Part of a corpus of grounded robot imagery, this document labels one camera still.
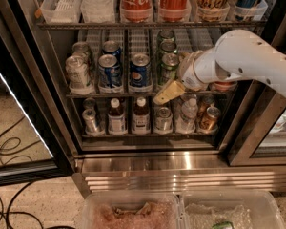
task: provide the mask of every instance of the coca-cola bottle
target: coca-cola bottle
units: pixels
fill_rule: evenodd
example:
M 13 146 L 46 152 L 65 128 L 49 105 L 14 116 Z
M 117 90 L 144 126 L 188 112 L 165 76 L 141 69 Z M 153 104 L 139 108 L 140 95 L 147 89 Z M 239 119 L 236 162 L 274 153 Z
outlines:
M 186 13 L 188 0 L 160 0 L 160 16 L 164 21 L 180 21 Z
M 117 98 L 111 100 L 111 107 L 108 111 L 109 133 L 123 135 L 127 130 L 125 126 L 125 111 Z
M 152 16 L 151 0 L 121 0 L 121 7 L 124 17 L 132 22 L 143 22 Z
M 150 108 L 144 97 L 138 97 L 133 108 L 133 130 L 136 134 L 151 131 Z

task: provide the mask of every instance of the brown bottle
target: brown bottle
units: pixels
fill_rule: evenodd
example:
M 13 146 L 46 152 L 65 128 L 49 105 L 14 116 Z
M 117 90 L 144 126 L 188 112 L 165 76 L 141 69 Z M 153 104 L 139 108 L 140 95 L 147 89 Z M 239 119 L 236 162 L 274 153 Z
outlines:
M 133 108 L 133 130 L 146 134 L 151 129 L 150 108 L 142 96 L 136 99 Z
M 117 98 L 111 101 L 111 107 L 108 111 L 109 131 L 113 133 L 125 132 L 125 112 L 123 105 L 120 104 Z

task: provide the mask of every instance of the bottle cap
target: bottle cap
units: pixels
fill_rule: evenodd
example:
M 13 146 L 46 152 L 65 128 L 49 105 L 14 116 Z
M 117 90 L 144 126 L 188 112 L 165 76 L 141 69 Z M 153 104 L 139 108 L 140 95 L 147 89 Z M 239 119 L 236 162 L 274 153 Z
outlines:
M 120 106 L 120 101 L 117 98 L 113 98 L 111 101 L 111 105 L 113 108 L 117 108 L 118 106 Z
M 191 107 L 196 106 L 196 105 L 197 105 L 197 100 L 196 100 L 195 98 L 191 98 L 191 99 L 189 100 L 189 105 L 190 105 Z
M 143 107 L 146 104 L 146 100 L 144 97 L 140 96 L 136 99 L 136 104 L 140 107 Z

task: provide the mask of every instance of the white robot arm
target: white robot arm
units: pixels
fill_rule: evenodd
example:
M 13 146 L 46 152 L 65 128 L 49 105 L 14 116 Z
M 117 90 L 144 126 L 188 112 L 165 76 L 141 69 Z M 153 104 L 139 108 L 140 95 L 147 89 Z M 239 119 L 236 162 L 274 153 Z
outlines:
M 185 88 L 195 91 L 216 81 L 244 79 L 258 80 L 286 97 L 286 55 L 254 33 L 229 31 L 214 48 L 185 57 L 177 77 L 177 81 L 168 82 L 157 94 L 155 103 L 165 103 L 183 94 Z

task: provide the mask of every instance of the plastic bottle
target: plastic bottle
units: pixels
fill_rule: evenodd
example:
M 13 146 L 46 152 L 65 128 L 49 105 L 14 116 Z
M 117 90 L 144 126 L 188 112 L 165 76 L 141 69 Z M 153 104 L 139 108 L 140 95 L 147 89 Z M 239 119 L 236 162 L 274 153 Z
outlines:
M 133 130 L 137 134 L 146 134 L 151 131 L 150 108 L 144 97 L 136 99 L 133 108 Z
M 123 135 L 125 134 L 125 112 L 124 107 L 120 104 L 117 98 L 113 98 L 111 101 L 111 107 L 108 111 L 109 119 L 109 132 L 113 135 Z
M 181 107 L 181 129 L 184 131 L 194 131 L 194 121 L 197 117 L 198 106 L 195 98 L 190 98 Z

